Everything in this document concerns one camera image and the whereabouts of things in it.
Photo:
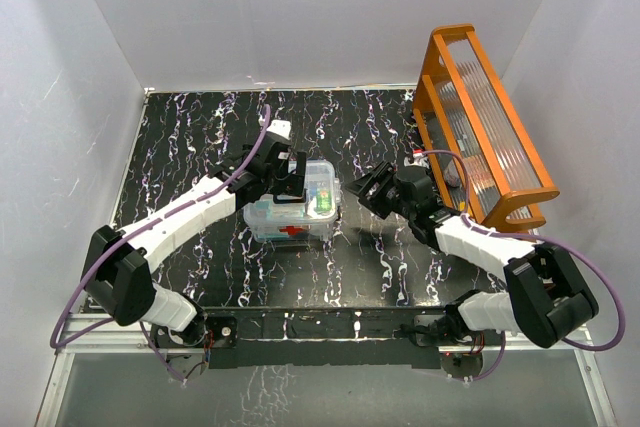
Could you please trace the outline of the clear box lid black handle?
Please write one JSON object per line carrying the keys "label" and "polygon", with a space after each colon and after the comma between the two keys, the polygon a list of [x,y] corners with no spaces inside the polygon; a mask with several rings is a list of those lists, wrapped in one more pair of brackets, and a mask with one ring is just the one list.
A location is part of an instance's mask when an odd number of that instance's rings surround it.
{"label": "clear box lid black handle", "polygon": [[[274,202],[272,195],[263,195],[258,201],[243,208],[247,223],[268,224],[278,221],[304,221],[310,223],[332,222],[338,216],[340,183],[334,166],[326,160],[308,160],[306,164],[305,202]],[[329,190],[333,198],[333,209],[327,215],[315,211],[318,190]]]}

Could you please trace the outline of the green small box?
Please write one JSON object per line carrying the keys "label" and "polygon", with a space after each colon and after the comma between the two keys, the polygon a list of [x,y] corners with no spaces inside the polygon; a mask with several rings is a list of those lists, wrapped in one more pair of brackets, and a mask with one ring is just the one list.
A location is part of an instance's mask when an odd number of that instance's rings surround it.
{"label": "green small box", "polygon": [[329,190],[318,190],[315,211],[320,215],[327,215],[333,209],[333,198]]}

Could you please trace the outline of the clear first aid box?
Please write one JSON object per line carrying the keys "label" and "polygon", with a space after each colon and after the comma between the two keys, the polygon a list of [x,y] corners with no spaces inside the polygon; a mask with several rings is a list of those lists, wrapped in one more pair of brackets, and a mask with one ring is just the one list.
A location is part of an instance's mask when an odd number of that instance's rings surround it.
{"label": "clear first aid box", "polygon": [[280,241],[302,241],[302,240],[320,240],[328,241],[334,231],[335,224],[340,213],[340,204],[338,216],[332,222],[310,223],[304,221],[278,221],[268,224],[252,224],[244,222],[249,227],[253,238],[258,242],[280,242]]}

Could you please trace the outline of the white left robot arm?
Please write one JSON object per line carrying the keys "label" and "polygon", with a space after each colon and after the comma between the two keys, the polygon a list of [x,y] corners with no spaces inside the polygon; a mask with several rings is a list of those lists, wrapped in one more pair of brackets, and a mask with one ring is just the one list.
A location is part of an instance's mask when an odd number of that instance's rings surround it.
{"label": "white left robot arm", "polygon": [[307,155],[279,135],[223,160],[185,194],[149,217],[91,237],[82,288],[120,326],[142,321],[171,330],[186,346],[206,334],[206,315],[186,295],[157,284],[160,264],[192,237],[262,196],[300,197]]}

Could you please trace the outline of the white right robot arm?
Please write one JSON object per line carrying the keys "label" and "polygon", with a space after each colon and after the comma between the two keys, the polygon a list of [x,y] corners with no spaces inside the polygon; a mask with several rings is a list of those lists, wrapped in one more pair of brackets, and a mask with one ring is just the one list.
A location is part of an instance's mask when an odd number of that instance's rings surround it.
{"label": "white right robot arm", "polygon": [[385,219],[404,218],[414,237],[441,253],[473,264],[506,286],[500,293],[472,291],[447,305],[447,335],[466,344],[481,331],[523,334],[549,348],[594,318],[595,296],[570,253],[548,241],[503,237],[446,207],[426,168],[380,163],[347,184],[359,204]]}

